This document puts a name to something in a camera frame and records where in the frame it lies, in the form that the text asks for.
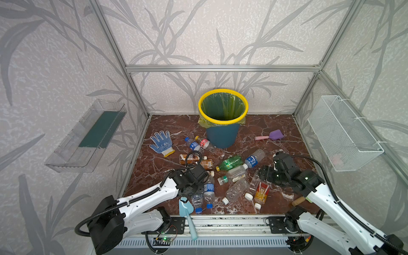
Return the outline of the clear ribbed bottle white cap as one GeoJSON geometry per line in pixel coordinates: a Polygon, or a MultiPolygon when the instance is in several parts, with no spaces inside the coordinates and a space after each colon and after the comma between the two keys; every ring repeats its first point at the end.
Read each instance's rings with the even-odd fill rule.
{"type": "Polygon", "coordinates": [[[240,196],[246,193],[248,188],[248,181],[245,178],[240,179],[238,182],[230,186],[230,188],[226,191],[225,197],[222,199],[222,202],[225,205],[228,205],[229,203],[238,200],[240,196]]]}

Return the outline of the blue-cap water bottle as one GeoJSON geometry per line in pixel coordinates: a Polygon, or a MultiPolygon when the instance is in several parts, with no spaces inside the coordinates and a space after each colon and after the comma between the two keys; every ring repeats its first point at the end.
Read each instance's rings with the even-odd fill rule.
{"type": "Polygon", "coordinates": [[[191,202],[194,207],[194,212],[196,214],[201,214],[203,212],[204,197],[202,193],[196,193],[191,197],[191,202]]]}
{"type": "Polygon", "coordinates": [[[215,180],[211,175],[204,182],[204,201],[207,209],[213,208],[215,201],[215,180]]]}

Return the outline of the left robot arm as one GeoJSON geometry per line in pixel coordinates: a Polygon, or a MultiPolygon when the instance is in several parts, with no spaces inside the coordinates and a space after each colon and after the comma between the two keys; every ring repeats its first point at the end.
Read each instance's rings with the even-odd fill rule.
{"type": "Polygon", "coordinates": [[[141,192],[119,199],[104,198],[74,232],[90,237],[96,254],[103,255],[129,236],[167,230],[171,217],[163,207],[156,206],[177,197],[187,204],[187,197],[203,188],[213,175],[200,164],[169,170],[160,183],[141,192]]]}

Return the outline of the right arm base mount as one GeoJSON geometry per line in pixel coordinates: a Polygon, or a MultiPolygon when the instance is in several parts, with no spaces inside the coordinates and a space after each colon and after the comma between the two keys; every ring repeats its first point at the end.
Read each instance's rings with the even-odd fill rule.
{"type": "Polygon", "coordinates": [[[285,216],[270,216],[264,220],[271,234],[302,234],[297,221],[285,216]]]}

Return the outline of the clear grape juice bottle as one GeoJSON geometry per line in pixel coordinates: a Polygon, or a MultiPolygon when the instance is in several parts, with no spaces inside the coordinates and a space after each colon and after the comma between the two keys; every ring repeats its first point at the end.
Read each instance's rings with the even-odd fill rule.
{"type": "Polygon", "coordinates": [[[247,193],[245,193],[245,195],[244,195],[244,197],[248,201],[252,201],[254,199],[260,181],[261,181],[261,179],[260,179],[259,170],[256,170],[253,177],[252,177],[252,180],[251,180],[251,182],[249,184],[249,189],[248,189],[247,193]]]}

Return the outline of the clear square bottle green-white cap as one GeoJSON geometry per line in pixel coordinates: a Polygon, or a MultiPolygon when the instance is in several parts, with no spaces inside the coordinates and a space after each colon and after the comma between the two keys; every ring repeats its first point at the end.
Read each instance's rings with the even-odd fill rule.
{"type": "Polygon", "coordinates": [[[240,165],[229,170],[224,176],[219,177],[218,183],[220,186],[229,183],[229,182],[237,182],[240,179],[246,177],[248,166],[247,164],[240,165]]]}

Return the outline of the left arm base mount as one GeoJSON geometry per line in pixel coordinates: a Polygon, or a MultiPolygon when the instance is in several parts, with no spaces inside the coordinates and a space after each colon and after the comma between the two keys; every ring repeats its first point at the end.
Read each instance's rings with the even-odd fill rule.
{"type": "Polygon", "coordinates": [[[183,234],[187,226],[185,217],[165,218],[162,225],[157,230],[160,234],[183,234]]]}

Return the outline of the orange red juice bottle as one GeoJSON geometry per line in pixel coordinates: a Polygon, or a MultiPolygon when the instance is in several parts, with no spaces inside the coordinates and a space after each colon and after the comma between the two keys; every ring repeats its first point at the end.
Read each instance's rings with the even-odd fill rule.
{"type": "Polygon", "coordinates": [[[261,207],[265,204],[268,194],[269,194],[270,185],[264,181],[261,181],[258,185],[254,196],[254,206],[257,210],[260,210],[261,207]]]}

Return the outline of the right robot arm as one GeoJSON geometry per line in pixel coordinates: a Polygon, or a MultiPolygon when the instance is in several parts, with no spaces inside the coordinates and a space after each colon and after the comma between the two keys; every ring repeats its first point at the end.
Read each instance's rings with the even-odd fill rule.
{"type": "Polygon", "coordinates": [[[290,250],[301,254],[311,239],[319,239],[341,255],[406,255],[403,241],[396,235],[386,235],[369,224],[342,199],[327,177],[320,177],[313,170],[301,170],[293,155],[277,152],[273,166],[263,166],[260,179],[281,188],[290,188],[305,200],[319,207],[316,216],[299,205],[293,206],[284,219],[277,223],[267,221],[271,231],[278,228],[294,234],[288,240],[290,250]]]}

